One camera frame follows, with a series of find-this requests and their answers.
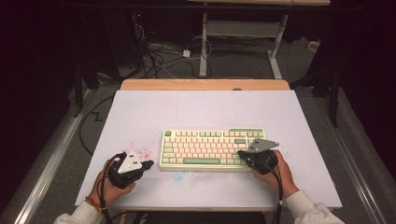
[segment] table leg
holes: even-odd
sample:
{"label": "table leg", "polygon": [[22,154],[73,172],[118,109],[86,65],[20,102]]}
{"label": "table leg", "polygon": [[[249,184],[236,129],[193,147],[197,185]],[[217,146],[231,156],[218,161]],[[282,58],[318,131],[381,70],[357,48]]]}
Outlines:
{"label": "table leg", "polygon": [[271,65],[271,68],[272,68],[272,71],[274,74],[274,78],[282,78],[282,76],[280,75],[279,66],[277,65],[277,62],[276,62],[276,53],[279,48],[280,41],[282,40],[282,35],[283,35],[283,32],[285,31],[286,22],[288,21],[288,17],[289,17],[289,15],[284,15],[282,17],[282,22],[279,24],[279,27],[277,28],[274,48],[273,48],[273,50],[268,50],[268,52],[267,52],[268,60]]}
{"label": "table leg", "polygon": [[199,77],[206,77],[206,60],[207,60],[207,49],[206,49],[206,38],[207,38],[207,13],[204,13],[203,28],[202,28],[202,50],[201,50],[201,62],[199,66]]}

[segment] space bar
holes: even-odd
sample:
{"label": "space bar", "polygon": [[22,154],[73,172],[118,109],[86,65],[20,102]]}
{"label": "space bar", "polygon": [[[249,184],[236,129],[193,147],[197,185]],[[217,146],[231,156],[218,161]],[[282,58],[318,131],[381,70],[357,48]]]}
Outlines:
{"label": "space bar", "polygon": [[220,164],[219,159],[184,159],[184,164]]}

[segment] pink stain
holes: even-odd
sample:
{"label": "pink stain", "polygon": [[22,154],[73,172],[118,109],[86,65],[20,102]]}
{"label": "pink stain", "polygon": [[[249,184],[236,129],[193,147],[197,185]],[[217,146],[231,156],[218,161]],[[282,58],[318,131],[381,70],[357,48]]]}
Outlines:
{"label": "pink stain", "polygon": [[134,142],[132,142],[131,144],[129,144],[126,147],[120,147],[119,148],[120,151],[129,153],[130,151],[134,150],[137,154],[139,154],[140,159],[143,161],[149,161],[151,158],[151,151],[143,148],[143,149],[136,149],[134,148]]}
{"label": "pink stain", "polygon": [[149,161],[151,158],[151,152],[146,148],[138,149],[136,152],[140,155],[140,158],[144,159],[145,161]]}

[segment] cuff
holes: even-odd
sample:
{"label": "cuff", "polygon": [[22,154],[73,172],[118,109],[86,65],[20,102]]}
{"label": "cuff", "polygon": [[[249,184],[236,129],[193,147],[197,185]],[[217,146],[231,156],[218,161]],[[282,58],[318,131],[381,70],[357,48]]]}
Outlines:
{"label": "cuff", "polygon": [[285,199],[285,202],[294,217],[308,211],[315,210],[314,203],[312,203],[305,192],[301,189],[291,194],[287,199]]}
{"label": "cuff", "polygon": [[79,220],[80,223],[97,223],[102,219],[96,209],[85,201],[82,201],[79,207],[76,208],[72,217]]}

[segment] handheld controller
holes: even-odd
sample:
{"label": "handheld controller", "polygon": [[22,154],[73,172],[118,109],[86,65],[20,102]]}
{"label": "handheld controller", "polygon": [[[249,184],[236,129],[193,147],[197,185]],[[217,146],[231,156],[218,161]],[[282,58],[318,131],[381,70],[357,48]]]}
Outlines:
{"label": "handheld controller", "polygon": [[257,170],[261,175],[266,175],[277,165],[276,154],[270,149],[277,146],[277,142],[257,138],[246,151],[239,150],[238,155],[246,161],[248,167]]}
{"label": "handheld controller", "polygon": [[108,178],[119,189],[125,189],[128,185],[142,177],[143,173],[151,168],[154,161],[140,162],[139,156],[134,152],[120,154],[120,159],[114,161],[108,170]]}

